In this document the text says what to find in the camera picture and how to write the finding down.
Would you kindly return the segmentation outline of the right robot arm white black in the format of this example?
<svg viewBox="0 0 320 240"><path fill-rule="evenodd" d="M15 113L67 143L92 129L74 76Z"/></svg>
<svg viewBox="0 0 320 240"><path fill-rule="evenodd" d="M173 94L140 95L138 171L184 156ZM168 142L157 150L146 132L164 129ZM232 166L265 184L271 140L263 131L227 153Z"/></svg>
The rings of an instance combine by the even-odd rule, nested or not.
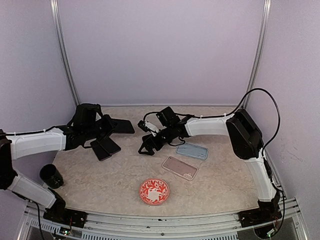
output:
<svg viewBox="0 0 320 240"><path fill-rule="evenodd" d="M142 137L139 154L152 156L175 139L227 136L234 154L247 165L258 192L258 207L241 211L240 221L243 224L258 224L284 217L285 208L279 206L279 202L284 201L284 194L274 183L273 172L265 155L263 134L245 109L217 116L195 116L176 113L168 106L155 111L154 115L163 129L158 129L145 119L138 122L138 127L146 133Z"/></svg>

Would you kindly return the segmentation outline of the black phone case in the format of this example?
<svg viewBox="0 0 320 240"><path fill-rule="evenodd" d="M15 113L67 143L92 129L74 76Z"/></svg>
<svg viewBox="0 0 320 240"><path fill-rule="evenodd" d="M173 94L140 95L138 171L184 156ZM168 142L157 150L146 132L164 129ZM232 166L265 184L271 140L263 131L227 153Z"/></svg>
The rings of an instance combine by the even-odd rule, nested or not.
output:
<svg viewBox="0 0 320 240"><path fill-rule="evenodd" d="M113 132L115 134L134 134L135 129L129 120L125 119L112 119L114 124Z"/></svg>

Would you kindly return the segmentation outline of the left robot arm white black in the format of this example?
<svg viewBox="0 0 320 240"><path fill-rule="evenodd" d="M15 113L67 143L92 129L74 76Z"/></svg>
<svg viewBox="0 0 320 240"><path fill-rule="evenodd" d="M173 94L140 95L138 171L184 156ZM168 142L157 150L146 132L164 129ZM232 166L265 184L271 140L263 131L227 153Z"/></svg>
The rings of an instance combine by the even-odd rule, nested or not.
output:
<svg viewBox="0 0 320 240"><path fill-rule="evenodd" d="M48 129L0 133L0 188L33 201L45 207L44 217L61 223L70 218L66 202L52 187L43 188L13 168L13 161L22 157L46 153L69 151L85 147L103 150L107 156L119 147L110 135L116 132L119 121L103 114L99 104L83 103L76 107L75 114L66 125L56 125Z"/></svg>

